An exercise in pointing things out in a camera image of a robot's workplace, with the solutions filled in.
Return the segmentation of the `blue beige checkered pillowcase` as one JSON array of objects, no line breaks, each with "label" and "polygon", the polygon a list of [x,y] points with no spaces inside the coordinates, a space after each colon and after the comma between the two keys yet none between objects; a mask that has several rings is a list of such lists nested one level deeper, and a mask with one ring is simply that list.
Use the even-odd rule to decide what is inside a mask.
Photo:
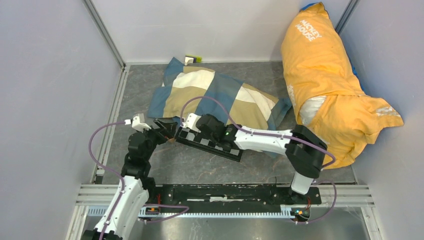
[{"label": "blue beige checkered pillowcase", "polygon": [[186,66],[172,58],[155,89],[147,111],[154,119],[172,118],[177,123],[194,113],[211,114],[219,121],[254,129],[276,130],[292,103],[242,80],[200,66]]}]

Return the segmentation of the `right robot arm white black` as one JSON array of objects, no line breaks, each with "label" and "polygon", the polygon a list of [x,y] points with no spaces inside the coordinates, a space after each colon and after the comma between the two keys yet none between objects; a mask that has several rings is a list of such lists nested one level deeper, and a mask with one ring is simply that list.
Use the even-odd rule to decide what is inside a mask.
[{"label": "right robot arm white black", "polygon": [[328,146],[304,125],[289,130],[263,130],[219,121],[211,114],[190,113],[184,127],[210,140],[224,151],[252,150],[286,156],[295,170],[289,199],[302,204],[309,198],[309,188],[324,167]]}]

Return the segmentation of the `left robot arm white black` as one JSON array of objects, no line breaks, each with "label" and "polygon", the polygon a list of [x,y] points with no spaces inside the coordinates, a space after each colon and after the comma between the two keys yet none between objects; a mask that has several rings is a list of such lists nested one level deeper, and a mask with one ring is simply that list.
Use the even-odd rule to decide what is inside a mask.
[{"label": "left robot arm white black", "polygon": [[136,132],[128,139],[128,152],[124,158],[121,172],[100,163],[89,147],[89,155],[97,166],[110,171],[119,178],[118,188],[103,217],[93,230],[85,230],[83,240],[127,240],[138,215],[145,204],[153,203],[157,198],[156,183],[149,176],[149,162],[158,145],[166,143],[175,136],[176,122],[164,122],[155,119],[154,126],[144,122],[141,116],[113,122],[99,127],[90,137],[92,144],[96,134],[110,126],[131,126]]}]

